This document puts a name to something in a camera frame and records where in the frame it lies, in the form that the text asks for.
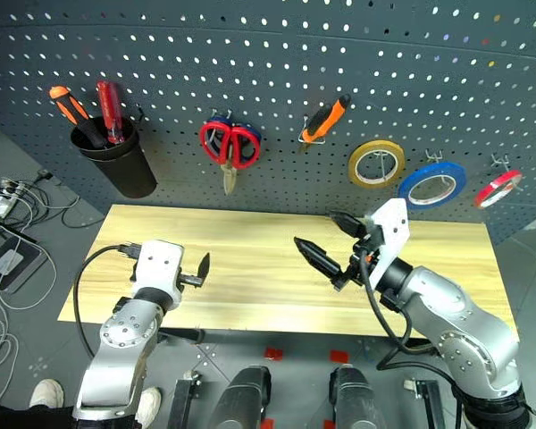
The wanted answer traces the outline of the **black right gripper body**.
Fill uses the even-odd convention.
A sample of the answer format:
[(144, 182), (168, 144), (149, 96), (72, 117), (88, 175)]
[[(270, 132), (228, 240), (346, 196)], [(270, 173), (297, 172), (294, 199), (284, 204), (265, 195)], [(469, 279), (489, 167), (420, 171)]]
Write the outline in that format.
[(375, 267), (375, 249), (370, 239), (360, 239), (353, 246), (353, 254), (348, 267), (332, 280), (334, 290), (343, 290), (348, 282), (358, 286), (369, 286), (370, 276)]

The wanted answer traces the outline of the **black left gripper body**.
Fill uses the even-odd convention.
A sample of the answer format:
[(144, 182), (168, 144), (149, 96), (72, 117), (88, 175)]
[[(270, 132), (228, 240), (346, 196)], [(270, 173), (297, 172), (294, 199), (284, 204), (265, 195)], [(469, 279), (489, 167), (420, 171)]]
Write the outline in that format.
[(176, 288), (177, 290), (184, 290), (186, 286), (192, 286), (194, 288), (201, 288), (205, 279), (196, 275), (184, 274), (181, 270), (177, 273)]

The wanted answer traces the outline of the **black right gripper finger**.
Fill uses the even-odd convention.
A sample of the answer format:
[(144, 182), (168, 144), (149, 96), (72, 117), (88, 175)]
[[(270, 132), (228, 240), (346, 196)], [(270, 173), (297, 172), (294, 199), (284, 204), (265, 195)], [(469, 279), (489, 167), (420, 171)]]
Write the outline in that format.
[(339, 275), (339, 264), (327, 256), (325, 250), (314, 243), (298, 243), (297, 249), (314, 269), (332, 279)]
[(309, 240), (294, 238), (297, 250), (310, 266), (318, 271), (340, 271), (340, 265), (327, 256), (325, 250)]

